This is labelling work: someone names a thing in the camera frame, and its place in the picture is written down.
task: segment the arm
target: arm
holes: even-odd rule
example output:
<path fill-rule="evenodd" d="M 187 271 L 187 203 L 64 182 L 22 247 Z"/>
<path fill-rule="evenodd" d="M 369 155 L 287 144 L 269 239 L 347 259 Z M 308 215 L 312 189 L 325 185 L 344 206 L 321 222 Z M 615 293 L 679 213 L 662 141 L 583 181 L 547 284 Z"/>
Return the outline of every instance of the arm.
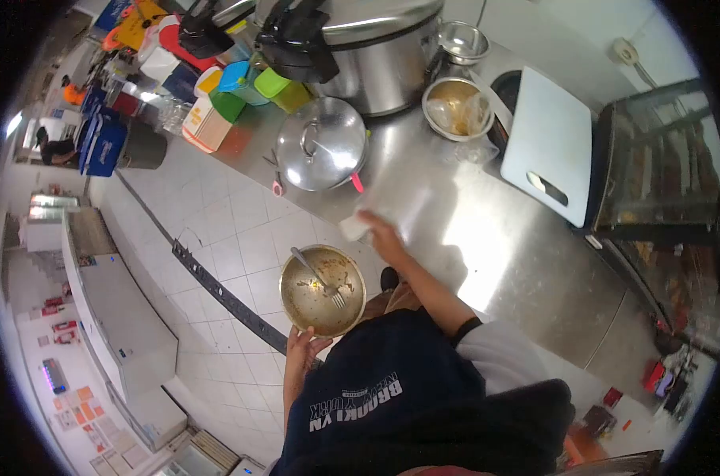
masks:
<path fill-rule="evenodd" d="M 446 336 L 454 337 L 460 326 L 476 317 L 470 307 L 405 251 L 402 240 L 391 224 L 365 210 L 359 211 L 357 216 L 371 227 L 373 248 L 410 284 L 431 319 Z"/>
<path fill-rule="evenodd" d="M 286 369 L 283 372 L 283 434 L 286 435 L 289 425 L 289 411 L 304 387 L 304 378 L 312 368 L 318 352 L 325 349 L 333 339 L 312 339 L 315 329 L 310 326 L 305 332 L 299 333 L 296 326 L 291 326 L 289 340 L 286 342 Z"/>
<path fill-rule="evenodd" d="M 63 165 L 69 162 L 71 157 L 74 157 L 74 154 L 76 154 L 76 150 L 72 150 L 71 152 L 67 154 L 53 154 L 53 157 L 50 159 L 50 163 L 53 165 Z"/>

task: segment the person in orange shirt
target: person in orange shirt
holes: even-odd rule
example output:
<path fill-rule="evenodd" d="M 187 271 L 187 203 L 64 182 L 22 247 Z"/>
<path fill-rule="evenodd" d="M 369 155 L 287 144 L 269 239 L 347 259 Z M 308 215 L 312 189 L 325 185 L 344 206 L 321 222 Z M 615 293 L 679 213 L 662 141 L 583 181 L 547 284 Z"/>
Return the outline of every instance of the person in orange shirt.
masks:
<path fill-rule="evenodd" d="M 61 88 L 64 89 L 65 101 L 70 104 L 74 104 L 75 106 L 79 106 L 82 104 L 82 101 L 85 99 L 85 93 L 87 92 L 87 90 L 85 88 L 78 88 L 69 79 L 69 75 L 64 75 L 64 77 L 61 79 Z"/>

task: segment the pot handle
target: pot handle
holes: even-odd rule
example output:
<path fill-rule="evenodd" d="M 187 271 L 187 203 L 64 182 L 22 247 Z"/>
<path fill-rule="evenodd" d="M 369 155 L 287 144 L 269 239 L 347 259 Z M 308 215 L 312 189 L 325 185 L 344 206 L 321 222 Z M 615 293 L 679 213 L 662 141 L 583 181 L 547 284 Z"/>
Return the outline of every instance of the pot handle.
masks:
<path fill-rule="evenodd" d="M 308 132 L 310 129 L 313 129 L 313 138 L 308 139 Z M 315 136 L 317 135 L 317 122 L 310 120 L 305 125 L 304 128 L 302 128 L 302 133 L 299 136 L 299 147 L 302 147 L 302 152 L 307 156 L 308 158 L 308 164 L 312 164 L 313 156 L 315 155 Z M 312 148 L 308 150 L 308 140 L 312 143 Z"/>
<path fill-rule="evenodd" d="M 363 185 L 362 185 L 362 182 L 360 181 L 360 176 L 358 175 L 358 173 L 357 173 L 357 172 L 353 172 L 353 173 L 349 176 L 349 178 L 352 179 L 352 185 L 355 186 L 355 190 L 357 190 L 357 192 L 358 192 L 359 194 L 362 194 L 362 193 L 365 191 L 365 189 L 363 188 Z"/>

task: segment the pink handle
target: pink handle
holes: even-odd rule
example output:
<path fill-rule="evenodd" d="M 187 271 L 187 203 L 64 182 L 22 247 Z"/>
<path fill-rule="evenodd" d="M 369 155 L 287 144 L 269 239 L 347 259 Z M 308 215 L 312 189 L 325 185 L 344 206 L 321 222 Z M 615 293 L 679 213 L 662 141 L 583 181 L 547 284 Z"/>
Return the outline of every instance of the pink handle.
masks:
<path fill-rule="evenodd" d="M 357 190 L 360 194 L 362 194 L 365 189 L 362 186 L 362 182 L 360 181 L 360 176 L 357 172 L 353 172 L 352 175 L 349 176 L 352 179 L 352 185 L 355 186 L 355 190 Z"/>

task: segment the steel bowl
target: steel bowl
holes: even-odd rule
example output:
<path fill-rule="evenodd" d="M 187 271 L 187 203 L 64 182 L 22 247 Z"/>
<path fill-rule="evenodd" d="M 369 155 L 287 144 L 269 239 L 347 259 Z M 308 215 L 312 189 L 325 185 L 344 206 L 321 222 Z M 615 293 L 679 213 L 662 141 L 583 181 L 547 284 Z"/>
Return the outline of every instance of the steel bowl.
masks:
<path fill-rule="evenodd" d="M 456 65 L 473 65 L 489 54 L 491 44 L 479 28 L 462 21 L 445 21 L 437 31 L 439 45 Z"/>
<path fill-rule="evenodd" d="M 346 334 L 365 310 L 365 281 L 358 264 L 343 251 L 326 244 L 315 244 L 300 251 L 328 286 L 339 288 L 345 306 L 336 308 L 313 273 L 290 256 L 279 282 L 286 315 L 299 330 L 313 326 L 319 338 Z"/>
<path fill-rule="evenodd" d="M 447 102 L 451 109 L 455 109 L 459 106 L 459 104 L 468 100 L 477 92 L 480 92 L 482 93 L 482 95 L 484 95 L 484 91 L 479 89 L 476 83 L 467 79 L 457 78 L 454 76 L 438 79 L 437 81 L 431 83 L 423 93 L 423 97 L 421 98 L 423 115 L 432 129 L 434 129 L 440 136 L 449 138 L 450 140 L 454 140 L 456 142 L 468 142 L 472 138 L 481 137 L 487 133 L 487 131 L 493 126 L 493 122 L 495 121 L 495 111 L 493 111 L 492 108 L 488 110 L 487 113 L 489 114 L 489 118 L 484 124 L 484 127 L 479 132 L 470 136 L 461 136 L 458 134 L 453 134 L 449 130 L 443 129 L 437 122 L 435 122 L 434 119 L 431 118 L 431 115 L 429 115 L 429 110 L 426 107 L 427 100 L 441 99 Z"/>

